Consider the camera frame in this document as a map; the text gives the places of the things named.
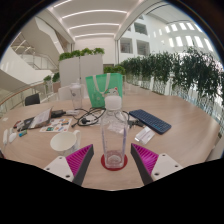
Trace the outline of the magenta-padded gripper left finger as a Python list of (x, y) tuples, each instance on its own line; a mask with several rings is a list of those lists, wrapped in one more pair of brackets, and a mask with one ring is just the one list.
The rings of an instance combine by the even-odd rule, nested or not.
[(58, 156), (44, 170), (81, 186), (93, 155), (93, 145), (90, 144), (67, 157)]

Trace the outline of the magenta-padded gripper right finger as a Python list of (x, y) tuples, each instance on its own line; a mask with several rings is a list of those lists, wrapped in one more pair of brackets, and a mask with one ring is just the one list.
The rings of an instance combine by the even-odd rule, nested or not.
[(131, 144), (131, 154), (144, 185), (182, 169), (182, 166), (168, 154), (156, 154), (134, 143)]

